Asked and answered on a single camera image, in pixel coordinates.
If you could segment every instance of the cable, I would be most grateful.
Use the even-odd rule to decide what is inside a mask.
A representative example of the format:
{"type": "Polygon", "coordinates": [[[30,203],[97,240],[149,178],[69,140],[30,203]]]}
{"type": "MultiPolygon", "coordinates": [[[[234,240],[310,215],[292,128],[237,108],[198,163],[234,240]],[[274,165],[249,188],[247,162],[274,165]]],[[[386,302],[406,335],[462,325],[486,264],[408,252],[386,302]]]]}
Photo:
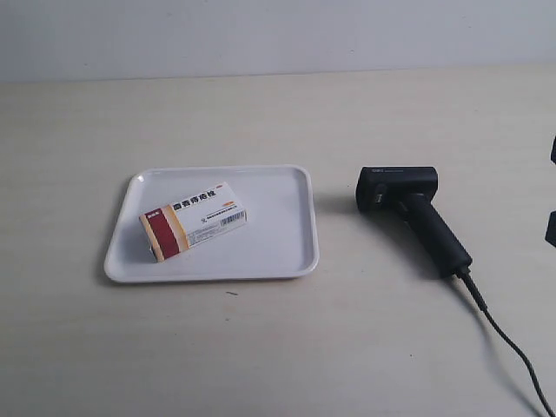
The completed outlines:
{"type": "Polygon", "coordinates": [[[498,333],[500,337],[504,339],[504,341],[510,346],[510,348],[512,348],[515,351],[515,353],[518,354],[518,356],[521,358],[523,363],[525,363],[525,366],[527,367],[527,371],[529,371],[529,374],[531,375],[531,381],[533,382],[533,386],[535,387],[535,391],[539,396],[540,402],[542,403],[543,407],[545,408],[546,412],[550,417],[556,417],[554,415],[554,411],[550,408],[550,405],[548,404],[548,401],[546,400],[545,395],[542,392],[542,389],[540,389],[539,379],[537,378],[537,374],[535,373],[533,364],[531,363],[529,358],[527,358],[527,356],[523,353],[520,347],[516,345],[512,341],[512,339],[510,339],[508,335],[504,333],[504,331],[500,328],[500,326],[496,323],[496,321],[494,321],[493,317],[488,312],[487,304],[483,300],[483,297],[481,296],[479,290],[475,286],[475,283],[471,279],[469,269],[465,268],[465,270],[459,271],[457,275],[466,284],[466,287],[471,293],[471,296],[474,298],[475,302],[477,303],[477,306],[483,312],[488,322],[493,326],[494,330],[496,330],[496,333],[498,333]]]}

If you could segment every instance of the barcode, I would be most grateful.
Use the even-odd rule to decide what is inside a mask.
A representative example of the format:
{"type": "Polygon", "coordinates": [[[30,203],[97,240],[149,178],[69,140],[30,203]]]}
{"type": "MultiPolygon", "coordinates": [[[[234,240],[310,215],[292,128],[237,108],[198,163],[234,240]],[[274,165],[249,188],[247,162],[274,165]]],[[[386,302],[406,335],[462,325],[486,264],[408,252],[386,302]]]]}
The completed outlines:
{"type": "Polygon", "coordinates": [[[244,216],[245,216],[245,211],[240,211],[239,213],[235,213],[230,217],[226,217],[225,219],[220,220],[220,225],[226,226],[228,223],[235,222],[236,220],[241,219],[244,216]]]}

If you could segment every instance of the white table surface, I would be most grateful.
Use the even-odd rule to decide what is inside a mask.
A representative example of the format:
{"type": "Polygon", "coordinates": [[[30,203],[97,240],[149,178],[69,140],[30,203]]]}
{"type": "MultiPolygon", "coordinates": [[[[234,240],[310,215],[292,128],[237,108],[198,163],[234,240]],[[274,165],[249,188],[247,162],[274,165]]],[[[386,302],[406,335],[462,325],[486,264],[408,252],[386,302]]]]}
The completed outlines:
{"type": "Polygon", "coordinates": [[[399,223],[361,217],[354,187],[364,165],[439,170],[436,207],[554,404],[555,121],[555,65],[0,85],[1,414],[534,415],[460,283],[399,223]],[[311,275],[104,276],[134,173],[267,163],[312,175],[311,275]]]}

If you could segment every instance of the plastic tray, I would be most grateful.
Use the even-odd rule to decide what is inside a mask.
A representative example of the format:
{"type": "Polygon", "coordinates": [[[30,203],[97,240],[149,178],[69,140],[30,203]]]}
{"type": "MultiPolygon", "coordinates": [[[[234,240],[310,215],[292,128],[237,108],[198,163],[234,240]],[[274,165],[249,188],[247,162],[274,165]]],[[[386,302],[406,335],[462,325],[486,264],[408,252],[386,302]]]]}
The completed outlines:
{"type": "Polygon", "coordinates": [[[148,169],[129,182],[104,271],[113,281],[287,279],[319,261],[308,172],[292,165],[148,169]],[[248,211],[248,224],[157,263],[140,214],[227,182],[248,211]]]}

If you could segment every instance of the white wall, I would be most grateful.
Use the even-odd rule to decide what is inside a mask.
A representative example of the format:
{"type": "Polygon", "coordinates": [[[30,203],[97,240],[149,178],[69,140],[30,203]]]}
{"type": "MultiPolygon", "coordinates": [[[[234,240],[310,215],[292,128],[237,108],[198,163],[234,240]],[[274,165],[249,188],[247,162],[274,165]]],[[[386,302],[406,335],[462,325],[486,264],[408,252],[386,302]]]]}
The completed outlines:
{"type": "Polygon", "coordinates": [[[554,0],[0,0],[0,81],[547,61],[554,0]]]}

